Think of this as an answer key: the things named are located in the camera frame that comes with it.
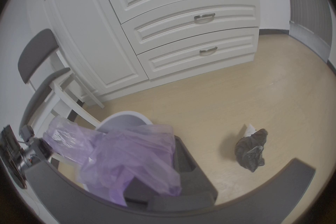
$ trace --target crumpled black bag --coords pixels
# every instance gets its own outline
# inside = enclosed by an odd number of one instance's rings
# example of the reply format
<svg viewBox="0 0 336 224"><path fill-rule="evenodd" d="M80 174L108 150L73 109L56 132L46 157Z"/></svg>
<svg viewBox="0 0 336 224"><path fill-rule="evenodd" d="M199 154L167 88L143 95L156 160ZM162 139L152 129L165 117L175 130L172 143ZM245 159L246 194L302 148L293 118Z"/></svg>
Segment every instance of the crumpled black bag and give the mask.
<svg viewBox="0 0 336 224"><path fill-rule="evenodd" d="M258 166L265 165L262 152L266 143L267 131L260 129L251 136L240 139L234 149L237 162L254 172Z"/></svg>

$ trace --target light wood floor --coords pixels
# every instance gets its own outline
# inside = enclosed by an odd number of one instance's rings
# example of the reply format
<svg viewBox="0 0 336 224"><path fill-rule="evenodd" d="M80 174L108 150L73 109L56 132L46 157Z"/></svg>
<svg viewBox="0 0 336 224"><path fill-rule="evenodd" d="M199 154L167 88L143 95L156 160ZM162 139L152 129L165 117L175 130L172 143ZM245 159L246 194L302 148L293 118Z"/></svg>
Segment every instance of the light wood floor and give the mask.
<svg viewBox="0 0 336 224"><path fill-rule="evenodd" d="M260 36L254 61L183 79L86 108L98 120L123 111L170 124L219 192L216 204L265 183L292 158L316 168L307 192L283 223L314 201L336 164L336 77L287 35ZM77 123L90 127L83 119ZM268 131L265 166L235 161L246 125Z"/></svg>

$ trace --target trash bag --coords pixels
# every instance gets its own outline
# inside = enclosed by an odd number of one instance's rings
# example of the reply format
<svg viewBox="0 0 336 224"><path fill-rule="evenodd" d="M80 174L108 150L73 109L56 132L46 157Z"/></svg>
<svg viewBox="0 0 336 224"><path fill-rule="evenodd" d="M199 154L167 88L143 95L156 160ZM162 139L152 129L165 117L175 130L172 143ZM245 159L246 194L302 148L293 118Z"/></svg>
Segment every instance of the trash bag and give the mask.
<svg viewBox="0 0 336 224"><path fill-rule="evenodd" d="M124 190L134 177L161 195L180 194L171 126L112 128L104 134L66 121L53 119L43 138L56 152L80 165L79 182L108 188L110 200L124 206Z"/></svg>
<svg viewBox="0 0 336 224"><path fill-rule="evenodd" d="M265 165L262 152L266 137L267 131L260 129L251 136L243 137L237 142L234 153L237 162L242 167L254 172L259 166Z"/></svg>

